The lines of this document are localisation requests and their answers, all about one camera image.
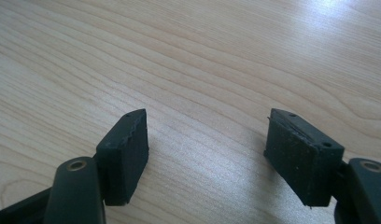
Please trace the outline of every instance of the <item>light wood surface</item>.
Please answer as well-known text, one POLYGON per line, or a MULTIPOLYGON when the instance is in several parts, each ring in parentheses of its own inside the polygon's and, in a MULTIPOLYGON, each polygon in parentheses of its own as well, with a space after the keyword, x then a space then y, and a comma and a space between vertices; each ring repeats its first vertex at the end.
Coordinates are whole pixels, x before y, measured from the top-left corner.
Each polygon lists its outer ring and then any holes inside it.
POLYGON ((0 209, 145 108, 108 223, 333 223, 262 156, 272 107, 381 161, 381 0, 0 0, 0 209))

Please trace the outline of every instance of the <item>black mechanical part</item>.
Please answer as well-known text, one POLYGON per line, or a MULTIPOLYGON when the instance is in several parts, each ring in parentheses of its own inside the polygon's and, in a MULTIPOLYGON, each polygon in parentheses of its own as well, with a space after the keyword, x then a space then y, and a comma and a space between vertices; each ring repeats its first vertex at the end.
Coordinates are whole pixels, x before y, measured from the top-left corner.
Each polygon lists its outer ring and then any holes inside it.
POLYGON ((57 169, 53 187, 0 211, 6 223, 106 223, 106 205, 124 205, 148 162, 147 112, 124 115, 103 138, 93 158, 57 169))
POLYGON ((272 109, 264 156, 283 176, 304 205, 327 206, 332 173, 345 149, 290 112, 272 109))
POLYGON ((337 200, 337 224, 381 223, 381 163, 342 161, 344 148, 304 119, 272 109, 265 157, 309 206, 337 200))
POLYGON ((106 205, 128 203, 148 162, 147 112, 123 116, 97 146, 106 205))

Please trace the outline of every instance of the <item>screw hole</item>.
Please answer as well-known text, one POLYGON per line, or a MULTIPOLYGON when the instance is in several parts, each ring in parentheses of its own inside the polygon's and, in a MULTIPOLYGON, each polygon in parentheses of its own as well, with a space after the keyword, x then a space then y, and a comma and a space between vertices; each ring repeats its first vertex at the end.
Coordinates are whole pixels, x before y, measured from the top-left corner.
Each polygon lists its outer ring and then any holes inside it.
POLYGON ((363 166, 363 168, 375 172, 375 173, 381 173, 381 165, 372 162, 372 161, 361 161, 360 164, 363 166))
POLYGON ((85 161, 73 161, 67 165, 67 170, 68 171, 77 171, 77 170, 83 169, 83 167, 85 167, 85 166, 86 166, 85 161))
POLYGON ((332 146, 331 143, 323 143, 322 145, 323 145, 324 147, 331 147, 331 146, 332 146))

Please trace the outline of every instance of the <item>table surface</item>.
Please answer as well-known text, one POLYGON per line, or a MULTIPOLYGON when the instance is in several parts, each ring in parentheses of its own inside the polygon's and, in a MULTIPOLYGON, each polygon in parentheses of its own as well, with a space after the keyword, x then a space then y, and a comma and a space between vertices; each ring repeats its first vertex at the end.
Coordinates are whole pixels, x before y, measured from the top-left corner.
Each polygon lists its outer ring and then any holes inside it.
POLYGON ((333 223, 262 156, 273 107, 381 161, 381 0, 0 0, 0 209, 145 108, 108 223, 333 223))

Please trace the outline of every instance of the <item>small hole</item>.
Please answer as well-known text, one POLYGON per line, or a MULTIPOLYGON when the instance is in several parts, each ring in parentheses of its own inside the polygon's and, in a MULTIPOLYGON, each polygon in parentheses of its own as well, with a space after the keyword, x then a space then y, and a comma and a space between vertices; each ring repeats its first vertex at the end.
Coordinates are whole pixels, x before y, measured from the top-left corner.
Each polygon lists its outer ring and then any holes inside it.
POLYGON ((324 147, 331 147, 331 146, 332 146, 331 143, 323 143, 322 145, 323 145, 324 147))
POLYGON ((67 170, 68 171, 77 171, 77 170, 82 169, 85 166, 86 166, 85 161, 73 161, 72 163, 68 164, 67 170))
POLYGON ((371 162, 371 161, 361 161, 361 165, 372 172, 381 173, 381 165, 371 162))

